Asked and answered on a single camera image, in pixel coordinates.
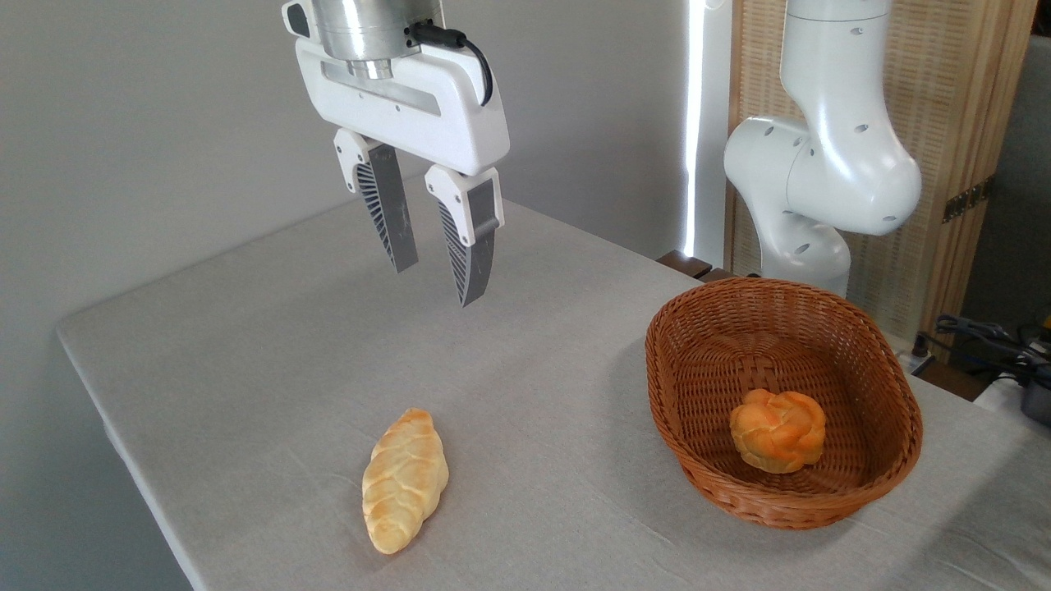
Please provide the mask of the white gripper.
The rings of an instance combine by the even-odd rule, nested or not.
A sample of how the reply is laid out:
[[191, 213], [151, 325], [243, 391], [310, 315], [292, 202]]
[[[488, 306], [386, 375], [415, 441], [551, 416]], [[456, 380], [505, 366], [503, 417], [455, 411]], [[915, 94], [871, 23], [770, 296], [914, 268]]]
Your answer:
[[504, 225], [490, 167], [510, 138], [480, 50], [447, 29], [439, 1], [289, 1], [282, 18], [313, 108], [341, 127], [333, 145], [344, 183], [364, 200], [395, 272], [418, 262], [400, 149], [436, 163], [425, 184], [438, 201], [459, 304], [485, 295]]

